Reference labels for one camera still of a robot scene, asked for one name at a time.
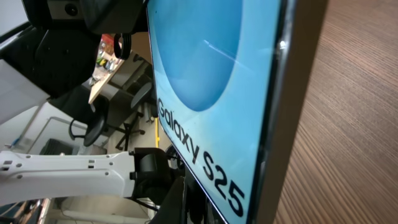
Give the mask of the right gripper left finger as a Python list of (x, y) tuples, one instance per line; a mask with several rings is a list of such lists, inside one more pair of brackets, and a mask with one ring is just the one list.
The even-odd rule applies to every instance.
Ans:
[(179, 177), (171, 186), (158, 212), (149, 224), (183, 224), (186, 223), (183, 207), (184, 178)]

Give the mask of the Galaxy S25 smartphone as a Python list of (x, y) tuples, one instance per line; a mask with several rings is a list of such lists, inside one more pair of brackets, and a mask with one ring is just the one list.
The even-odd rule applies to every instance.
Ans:
[(285, 1), (152, 0), (160, 123), (226, 223), (248, 223)]

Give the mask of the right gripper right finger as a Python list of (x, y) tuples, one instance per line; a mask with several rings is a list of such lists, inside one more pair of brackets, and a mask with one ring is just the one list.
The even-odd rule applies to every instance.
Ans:
[(204, 219), (204, 224), (226, 224), (208, 199), (205, 201)]

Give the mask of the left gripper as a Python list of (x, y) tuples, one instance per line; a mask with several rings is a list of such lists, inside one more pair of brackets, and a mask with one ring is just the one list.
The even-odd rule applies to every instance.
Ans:
[(87, 28), (95, 34), (147, 32), (146, 0), (80, 0)]

